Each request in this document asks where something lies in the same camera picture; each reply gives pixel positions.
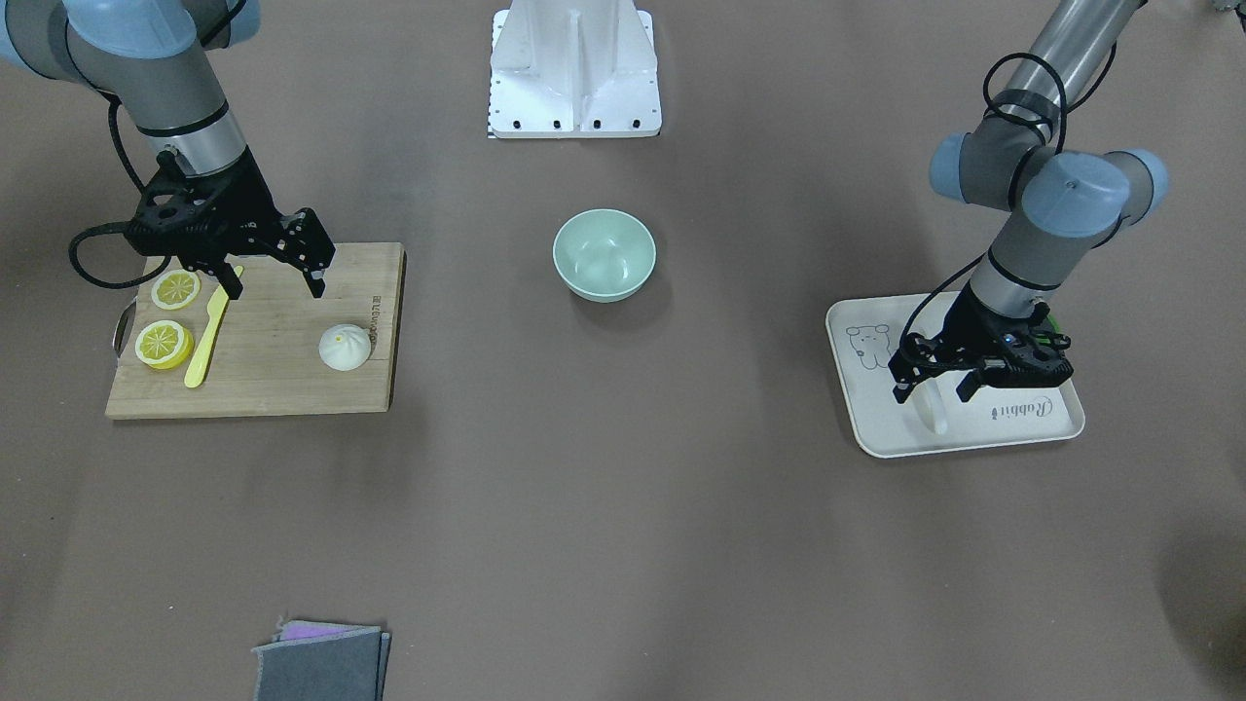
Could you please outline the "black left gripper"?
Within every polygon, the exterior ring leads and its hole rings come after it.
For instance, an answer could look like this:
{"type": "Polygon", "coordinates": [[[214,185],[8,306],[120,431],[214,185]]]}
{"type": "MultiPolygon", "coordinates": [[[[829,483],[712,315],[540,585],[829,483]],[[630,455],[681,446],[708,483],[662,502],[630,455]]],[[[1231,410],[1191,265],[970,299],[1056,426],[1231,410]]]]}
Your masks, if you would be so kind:
{"type": "Polygon", "coordinates": [[[906,403],[915,388],[939,374],[963,371],[957,386],[962,403],[983,387],[1060,386],[1074,369],[1065,356],[1072,337],[1050,347],[1037,342],[1027,318],[1011,318],[986,308],[973,293],[958,293],[934,337],[906,331],[892,355],[892,395],[906,403]]]}

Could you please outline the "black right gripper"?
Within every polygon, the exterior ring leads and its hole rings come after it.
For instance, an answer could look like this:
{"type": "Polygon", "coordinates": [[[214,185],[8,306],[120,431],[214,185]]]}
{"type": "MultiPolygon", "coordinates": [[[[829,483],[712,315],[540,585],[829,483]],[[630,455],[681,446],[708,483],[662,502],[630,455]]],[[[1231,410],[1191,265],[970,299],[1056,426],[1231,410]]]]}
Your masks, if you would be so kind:
{"type": "Polygon", "coordinates": [[[240,298],[243,284],[226,256],[274,256],[302,271],[312,298],[324,296],[336,247],[310,207],[283,218],[250,148],[212,174],[186,174],[169,148],[157,164],[125,227],[135,252],[177,256],[231,299],[240,298]]]}

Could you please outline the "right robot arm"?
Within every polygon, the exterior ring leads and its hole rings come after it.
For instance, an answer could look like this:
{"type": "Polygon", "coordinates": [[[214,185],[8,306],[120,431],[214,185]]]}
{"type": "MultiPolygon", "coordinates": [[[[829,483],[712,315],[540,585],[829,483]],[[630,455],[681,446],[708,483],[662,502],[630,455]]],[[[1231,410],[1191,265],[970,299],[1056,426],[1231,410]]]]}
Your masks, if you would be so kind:
{"type": "Polygon", "coordinates": [[[177,259],[243,293],[228,256],[272,256],[297,268],[312,296],[336,252],[310,208],[275,207],[206,54],[253,37],[255,1],[5,1],[2,59],[50,80],[80,83],[128,111],[157,169],[130,219],[88,228],[121,234],[142,256],[177,259]]]}

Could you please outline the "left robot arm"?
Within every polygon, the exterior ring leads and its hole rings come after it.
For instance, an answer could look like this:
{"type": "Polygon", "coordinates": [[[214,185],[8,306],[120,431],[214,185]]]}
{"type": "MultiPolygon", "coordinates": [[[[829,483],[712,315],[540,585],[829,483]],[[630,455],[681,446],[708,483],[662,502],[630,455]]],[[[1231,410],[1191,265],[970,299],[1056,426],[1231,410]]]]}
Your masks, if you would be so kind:
{"type": "Polygon", "coordinates": [[[981,387],[1058,387],[1072,379],[1072,339],[1049,303],[1087,252],[1156,209],[1169,173],[1156,154],[1085,154],[1065,146],[1072,110],[1100,83],[1138,1],[1064,1],[1006,88],[986,93],[977,129],[947,137],[932,157],[941,195],[1008,212],[988,252],[964,266],[937,336],[900,334],[888,369],[893,396],[939,374],[962,374],[967,402],[981,387]]]}

